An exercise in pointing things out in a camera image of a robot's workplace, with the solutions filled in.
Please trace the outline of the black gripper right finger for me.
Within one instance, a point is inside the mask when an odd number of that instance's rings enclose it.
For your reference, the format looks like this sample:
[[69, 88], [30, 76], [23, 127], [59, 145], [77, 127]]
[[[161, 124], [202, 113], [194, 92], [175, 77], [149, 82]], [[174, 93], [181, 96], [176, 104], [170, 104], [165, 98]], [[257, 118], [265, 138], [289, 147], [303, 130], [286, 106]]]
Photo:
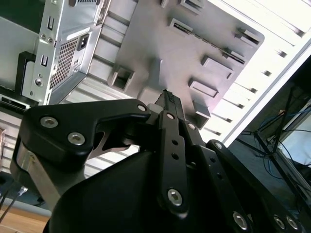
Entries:
[[193, 231], [207, 233], [303, 233], [303, 225], [221, 142], [205, 143], [185, 120], [181, 100], [169, 94], [174, 131], [181, 138], [179, 192]]

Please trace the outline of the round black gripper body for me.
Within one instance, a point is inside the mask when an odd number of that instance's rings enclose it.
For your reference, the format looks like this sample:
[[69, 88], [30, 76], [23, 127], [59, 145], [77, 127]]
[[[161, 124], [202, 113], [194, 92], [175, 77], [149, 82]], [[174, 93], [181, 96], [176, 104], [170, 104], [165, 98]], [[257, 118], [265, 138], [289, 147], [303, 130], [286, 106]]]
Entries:
[[186, 168], [189, 212], [178, 218], [160, 206], [159, 159], [132, 155], [70, 188], [46, 233], [230, 233], [218, 202], [195, 169]]

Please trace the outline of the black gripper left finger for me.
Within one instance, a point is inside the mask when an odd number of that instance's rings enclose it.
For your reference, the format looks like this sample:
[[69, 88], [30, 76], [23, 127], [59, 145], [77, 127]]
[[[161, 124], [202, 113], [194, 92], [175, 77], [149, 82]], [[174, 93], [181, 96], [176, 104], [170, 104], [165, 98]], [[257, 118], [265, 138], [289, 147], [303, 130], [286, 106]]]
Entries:
[[122, 160], [149, 152], [159, 159], [158, 201], [186, 215], [169, 91], [147, 107], [136, 99], [34, 107], [20, 127], [20, 166], [51, 208], [73, 186]]

